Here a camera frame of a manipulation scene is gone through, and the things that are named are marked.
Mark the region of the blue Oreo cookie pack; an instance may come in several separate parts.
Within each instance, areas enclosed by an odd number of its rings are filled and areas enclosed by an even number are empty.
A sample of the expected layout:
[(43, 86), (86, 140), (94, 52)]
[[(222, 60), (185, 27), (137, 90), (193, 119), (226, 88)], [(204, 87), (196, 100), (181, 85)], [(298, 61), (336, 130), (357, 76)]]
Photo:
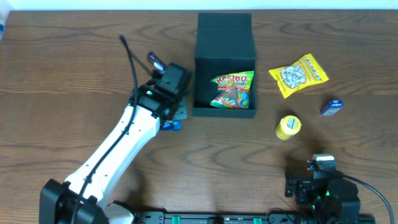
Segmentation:
[(182, 122), (180, 120), (166, 121), (161, 127), (161, 130), (164, 131), (179, 131), (181, 129)]

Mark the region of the dark blue chocolate bar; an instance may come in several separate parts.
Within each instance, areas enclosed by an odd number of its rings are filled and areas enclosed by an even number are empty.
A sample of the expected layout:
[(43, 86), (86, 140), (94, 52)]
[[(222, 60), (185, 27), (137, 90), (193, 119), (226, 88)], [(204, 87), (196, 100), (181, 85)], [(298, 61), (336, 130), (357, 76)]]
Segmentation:
[(168, 66), (161, 61), (153, 51), (147, 54), (147, 61), (155, 67), (159, 73), (164, 73)]

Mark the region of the colourful Haribo gummy bag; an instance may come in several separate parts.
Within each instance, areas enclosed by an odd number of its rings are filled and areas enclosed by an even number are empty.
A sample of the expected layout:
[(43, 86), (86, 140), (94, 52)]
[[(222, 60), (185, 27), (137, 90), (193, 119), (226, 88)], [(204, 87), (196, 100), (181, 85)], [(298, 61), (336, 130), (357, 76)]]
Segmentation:
[(230, 73), (214, 77), (218, 95), (210, 102), (211, 106), (219, 109), (248, 110), (250, 105), (250, 89), (254, 71)]

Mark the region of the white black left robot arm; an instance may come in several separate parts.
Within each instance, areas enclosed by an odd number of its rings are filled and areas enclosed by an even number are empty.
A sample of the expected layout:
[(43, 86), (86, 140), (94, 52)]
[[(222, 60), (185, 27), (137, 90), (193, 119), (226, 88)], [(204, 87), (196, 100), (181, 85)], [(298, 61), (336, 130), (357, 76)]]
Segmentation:
[(132, 223), (134, 214), (109, 198), (138, 152), (171, 120), (185, 87), (143, 84), (93, 155), (63, 183), (50, 179), (40, 192), (40, 223)]

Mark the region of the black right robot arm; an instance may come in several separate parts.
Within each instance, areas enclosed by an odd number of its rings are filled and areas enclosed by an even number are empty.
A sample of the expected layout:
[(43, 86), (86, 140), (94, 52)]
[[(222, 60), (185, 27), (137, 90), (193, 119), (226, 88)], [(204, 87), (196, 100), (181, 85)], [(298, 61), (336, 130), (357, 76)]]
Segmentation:
[(315, 154), (308, 161), (307, 170), (312, 175), (285, 170), (285, 196), (294, 197), (297, 205), (308, 206), (296, 223), (359, 223), (357, 185), (337, 171), (335, 158)]

